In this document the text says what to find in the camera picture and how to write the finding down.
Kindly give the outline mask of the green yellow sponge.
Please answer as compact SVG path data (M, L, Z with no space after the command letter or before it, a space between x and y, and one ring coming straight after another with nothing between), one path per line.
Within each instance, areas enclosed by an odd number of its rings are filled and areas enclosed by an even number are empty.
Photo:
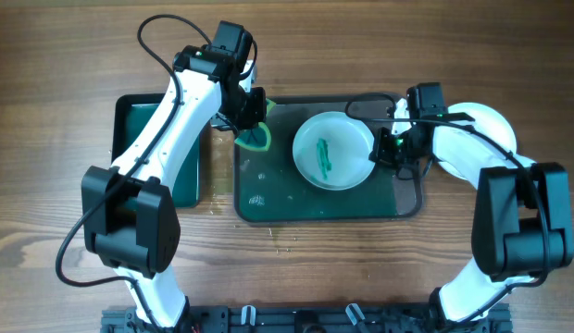
M272 137L267 125L267 112L275 105L274 101L266 98L262 110L253 106L246 107L238 116L238 134L233 141L234 144L251 152L268 151Z

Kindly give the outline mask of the white plate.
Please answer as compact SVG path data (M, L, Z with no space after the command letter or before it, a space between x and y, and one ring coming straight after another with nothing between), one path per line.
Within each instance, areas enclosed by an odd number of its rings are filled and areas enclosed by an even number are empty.
M374 136L362 121L343 112L317 114L298 129L293 139L293 160L312 185L344 191L362 183L373 171L369 160Z
M448 107L450 114L465 113L474 119L457 121L457 125L472 125L474 130L494 140L506 151L517 151L517 138L508 121L493 108L478 103L459 103ZM438 126L433 134L432 151L439 165L451 175L478 186L480 170L505 167L506 162L485 140L464 130Z

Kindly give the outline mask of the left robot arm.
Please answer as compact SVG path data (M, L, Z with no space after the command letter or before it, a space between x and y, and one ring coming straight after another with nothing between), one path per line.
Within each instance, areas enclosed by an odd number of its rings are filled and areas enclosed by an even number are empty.
M181 227L172 200L181 166L214 118L220 130L257 128L265 92L252 85L252 34L222 21L202 46L187 46L164 66L167 92L143 130L111 166L90 167L81 182L85 247L115 271L135 301L135 330L187 332L190 304L171 261Z

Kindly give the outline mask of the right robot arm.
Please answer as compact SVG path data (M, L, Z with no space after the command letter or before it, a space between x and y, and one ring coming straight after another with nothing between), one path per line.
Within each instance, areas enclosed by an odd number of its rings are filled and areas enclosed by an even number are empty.
M571 264L574 234L568 173L517 152L517 138L487 105L447 105L442 86L420 83L394 99L369 158L402 168L419 158L437 161L476 191L472 257L431 297L439 329L468 328L515 289L541 286Z

